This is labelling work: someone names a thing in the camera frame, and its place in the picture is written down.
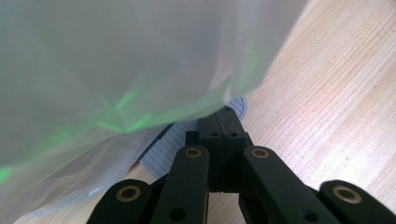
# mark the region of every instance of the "white plastic sheet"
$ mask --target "white plastic sheet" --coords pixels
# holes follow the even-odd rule
[[[2,0],[2,221],[113,184],[134,161],[119,161],[125,148],[157,130],[129,133],[199,118],[258,86],[304,2]],[[133,142],[109,153],[119,138]],[[82,184],[109,154],[103,179]]]

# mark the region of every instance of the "wooden table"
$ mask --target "wooden table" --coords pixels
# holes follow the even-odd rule
[[[396,2],[310,1],[243,120],[305,184],[360,186],[396,213]],[[154,178],[141,166],[128,177]],[[16,223],[85,223],[101,196]],[[208,223],[245,223],[232,194]]]

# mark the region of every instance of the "plastic bag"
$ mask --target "plastic bag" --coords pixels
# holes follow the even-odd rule
[[[64,188],[65,200],[74,191],[88,196],[97,188],[90,182],[78,190],[69,187],[97,172],[99,166],[86,169],[87,158],[79,157],[92,151],[93,160],[105,160],[106,153],[94,151],[106,139],[205,116],[258,86],[303,5],[3,0],[0,217],[15,219],[59,200],[40,198],[42,191]],[[68,173],[67,164],[75,160],[85,173]],[[114,172],[117,165],[108,169]],[[49,181],[63,171],[70,184]],[[115,181],[104,177],[100,185]],[[26,194],[36,197],[10,213]]]

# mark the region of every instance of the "wood grain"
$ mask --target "wood grain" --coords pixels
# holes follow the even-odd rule
[[[310,1],[243,121],[305,184],[360,186],[396,213],[396,2]],[[153,181],[137,165],[129,176]],[[17,223],[84,223],[100,196]],[[235,194],[210,196],[208,223],[245,223]]]

